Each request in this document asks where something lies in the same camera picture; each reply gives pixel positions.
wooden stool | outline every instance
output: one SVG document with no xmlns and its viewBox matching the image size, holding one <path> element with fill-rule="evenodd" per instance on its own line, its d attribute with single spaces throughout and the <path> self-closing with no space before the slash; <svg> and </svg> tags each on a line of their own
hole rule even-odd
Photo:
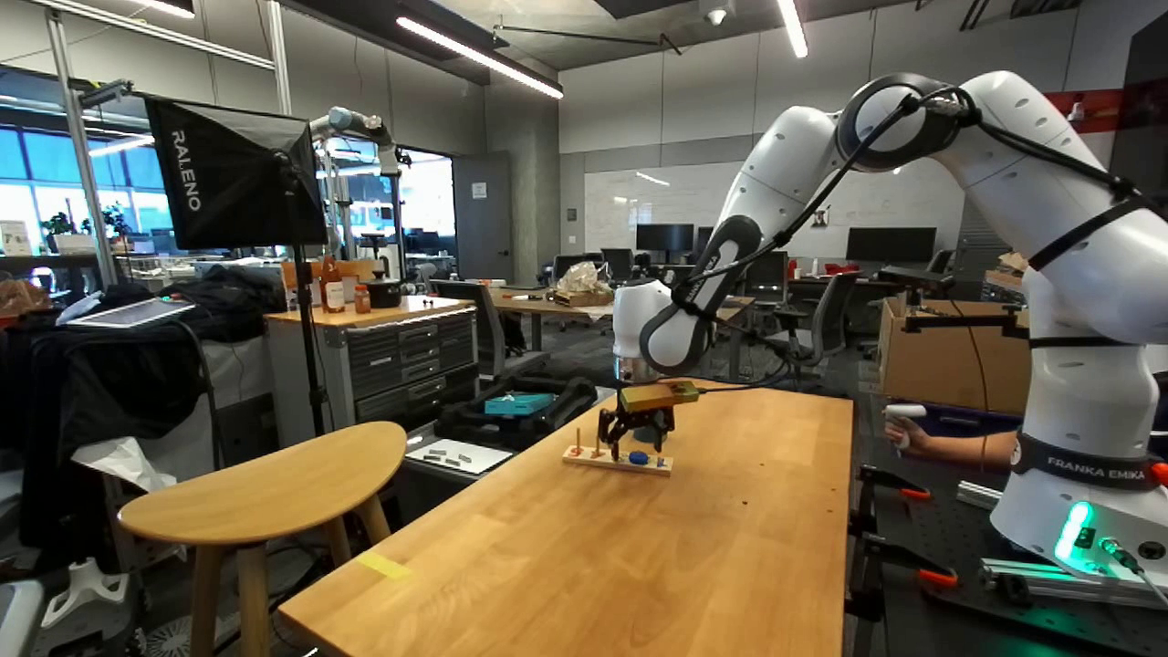
<svg viewBox="0 0 1168 657">
<path fill-rule="evenodd" d="M 213 652 L 220 568 L 239 551 L 241 644 L 248 657 L 266 657 L 266 541 L 325 529 L 333 557 L 346 562 L 346 511 L 358 511 L 372 545 L 390 535 L 381 488 L 402 455 L 397 425 L 358 425 L 136 495 L 117 522 L 136 535 L 193 548 L 189 652 L 196 657 Z"/>
</svg>

green light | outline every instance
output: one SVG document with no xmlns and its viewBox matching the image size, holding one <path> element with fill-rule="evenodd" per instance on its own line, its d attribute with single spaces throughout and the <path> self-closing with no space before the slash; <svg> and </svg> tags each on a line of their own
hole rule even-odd
<svg viewBox="0 0 1168 657">
<path fill-rule="evenodd" d="M 1058 562 L 1071 562 L 1074 541 L 1083 533 L 1088 522 L 1091 522 L 1091 505 L 1074 505 L 1057 545 Z"/>
</svg>

robotic arm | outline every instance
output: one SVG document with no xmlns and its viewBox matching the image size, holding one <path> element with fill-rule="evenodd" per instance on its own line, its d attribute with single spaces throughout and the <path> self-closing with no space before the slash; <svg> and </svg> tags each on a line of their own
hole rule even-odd
<svg viewBox="0 0 1168 657">
<path fill-rule="evenodd" d="M 962 89 L 885 77 L 835 116 L 784 110 L 739 172 L 693 288 L 617 288 L 617 377 L 686 372 L 739 268 L 784 243 L 845 172 L 918 157 L 947 164 L 995 235 L 1035 268 L 1024 455 L 995 526 L 1077 573 L 1166 588 L 1168 477 L 1147 455 L 1158 387 L 1144 344 L 1168 341 L 1168 222 L 1106 175 L 1065 116 L 1014 72 Z"/>
</svg>

gray cabinet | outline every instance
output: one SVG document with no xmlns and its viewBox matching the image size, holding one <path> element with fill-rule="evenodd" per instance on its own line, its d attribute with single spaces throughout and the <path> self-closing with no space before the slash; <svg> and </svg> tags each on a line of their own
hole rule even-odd
<svg viewBox="0 0 1168 657">
<path fill-rule="evenodd" d="M 280 447 L 314 433 L 303 333 L 266 316 Z M 314 326 L 325 430 L 362 419 L 429 419 L 441 402 L 475 397 L 475 305 Z"/>
</svg>

cardboard box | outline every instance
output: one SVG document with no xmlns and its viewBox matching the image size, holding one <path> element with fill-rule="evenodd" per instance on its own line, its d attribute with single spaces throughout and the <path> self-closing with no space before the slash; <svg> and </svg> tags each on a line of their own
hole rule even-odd
<svg viewBox="0 0 1168 657">
<path fill-rule="evenodd" d="M 1003 314 L 1003 304 L 926 301 L 925 316 Z M 1024 416 L 1031 346 L 1001 327 L 905 333 L 911 305 L 886 296 L 881 309 L 881 391 L 896 402 Z"/>
</svg>

